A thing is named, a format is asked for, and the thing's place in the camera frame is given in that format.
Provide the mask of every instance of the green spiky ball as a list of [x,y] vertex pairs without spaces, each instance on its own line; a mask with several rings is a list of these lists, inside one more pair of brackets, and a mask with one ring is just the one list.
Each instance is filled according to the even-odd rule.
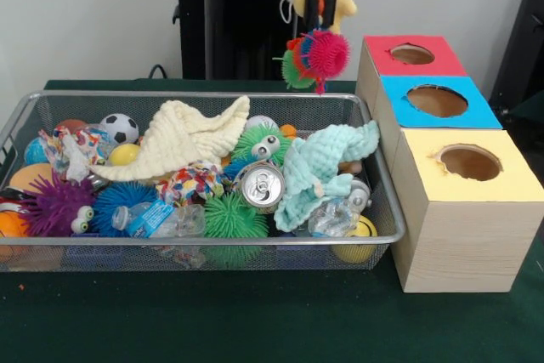
[[303,77],[302,73],[298,70],[294,61],[294,54],[291,50],[287,50],[283,54],[281,61],[281,75],[287,83],[288,87],[296,89],[303,89],[310,87],[314,82],[314,78]]
[[[268,235],[266,218],[247,205],[241,195],[214,197],[204,205],[206,231],[213,238],[264,238]],[[261,251],[260,246],[213,246],[203,248],[207,259],[219,268],[243,267]]]
[[251,157],[253,146],[270,135],[274,135],[280,141],[280,149],[278,149],[270,159],[279,166],[283,166],[283,159],[291,146],[292,140],[286,138],[279,129],[272,128],[267,124],[249,128],[240,136],[238,144],[236,144],[236,147],[232,152],[232,160],[247,159],[248,157]]

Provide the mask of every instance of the yellow paper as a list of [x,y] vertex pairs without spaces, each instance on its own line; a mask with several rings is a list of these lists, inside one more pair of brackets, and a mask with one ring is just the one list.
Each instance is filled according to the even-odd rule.
[[[430,201],[544,201],[544,189],[506,131],[404,128],[403,133]],[[449,172],[440,152],[454,145],[487,150],[501,164],[498,175],[479,181]]]

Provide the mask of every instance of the white wall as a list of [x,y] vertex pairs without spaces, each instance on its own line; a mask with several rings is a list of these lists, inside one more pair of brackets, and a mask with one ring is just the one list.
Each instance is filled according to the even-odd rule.
[[[355,0],[343,32],[444,35],[485,94],[491,91],[520,0]],[[0,0],[0,122],[49,78],[145,77],[155,63],[181,75],[177,0]]]

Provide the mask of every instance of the bottle cap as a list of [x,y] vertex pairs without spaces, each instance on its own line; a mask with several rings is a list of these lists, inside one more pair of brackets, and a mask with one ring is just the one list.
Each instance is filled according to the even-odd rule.
[[128,207],[119,206],[111,216],[111,226],[117,230],[125,230],[128,224]]

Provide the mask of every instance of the blue box top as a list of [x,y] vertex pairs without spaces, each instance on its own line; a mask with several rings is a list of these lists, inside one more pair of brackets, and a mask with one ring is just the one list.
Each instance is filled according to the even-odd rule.
[[470,77],[388,77],[382,84],[404,128],[502,129]]

